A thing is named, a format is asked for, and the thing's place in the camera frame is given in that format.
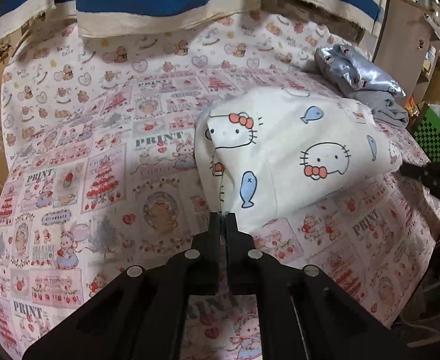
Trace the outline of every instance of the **gray folded cloth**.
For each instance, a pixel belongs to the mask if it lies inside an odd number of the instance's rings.
[[[353,48],[338,44],[332,48],[318,48],[315,61],[322,74],[338,85],[344,97],[358,100],[370,107],[375,120],[401,130],[406,128],[408,112],[394,100],[394,96],[404,96],[405,93],[379,67]]]

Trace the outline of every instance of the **folded white garment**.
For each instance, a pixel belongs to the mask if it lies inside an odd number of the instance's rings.
[[[202,114],[195,159],[212,211],[255,230],[401,164],[371,110],[288,88],[255,88]]]

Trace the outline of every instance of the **silver screw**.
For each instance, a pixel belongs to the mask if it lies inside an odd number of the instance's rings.
[[[185,257],[189,260],[194,260],[200,257],[200,252],[197,249],[188,249],[185,252]]]
[[[315,277],[315,276],[318,276],[318,274],[320,273],[320,269],[318,269],[318,267],[317,266],[315,266],[315,265],[307,265],[305,268],[303,268],[303,271],[308,275],[308,276],[310,276],[311,278],[313,277]]]
[[[137,265],[131,266],[127,269],[127,275],[130,277],[137,278],[143,273],[143,269]]]
[[[258,249],[250,249],[248,251],[248,257],[250,257],[251,259],[259,259],[263,256],[263,252],[258,250]]]

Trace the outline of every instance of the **pink patterned bedspread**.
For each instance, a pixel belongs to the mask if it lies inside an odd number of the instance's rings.
[[[2,101],[10,174],[0,200],[0,342],[13,358],[126,267],[163,264],[207,229],[193,157],[203,109],[255,86],[339,97],[291,63],[305,55],[302,39],[331,43],[315,26],[253,13],[157,38],[82,40],[72,25],[22,46]],[[404,159],[427,160],[407,132],[382,127]],[[420,185],[385,174],[253,236],[281,263],[318,265],[388,326],[427,268],[439,217]],[[221,279],[218,295],[190,299],[183,359],[261,356],[255,298],[229,295]]]

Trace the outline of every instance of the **blue fish print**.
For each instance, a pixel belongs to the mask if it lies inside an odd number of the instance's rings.
[[[300,119],[303,123],[308,124],[309,121],[321,119],[323,115],[324,113],[320,108],[316,105],[312,105],[307,109],[307,112],[305,112],[305,116]]]
[[[368,138],[368,144],[370,145],[370,149],[372,149],[372,155],[373,155],[373,158],[372,158],[372,161],[375,161],[376,160],[376,142],[375,142],[375,140],[373,139],[373,137],[370,137],[370,135],[367,135],[367,138]]]
[[[243,200],[242,208],[250,208],[254,206],[252,202],[253,195],[256,191],[258,180],[252,171],[243,173],[240,185],[240,197]]]

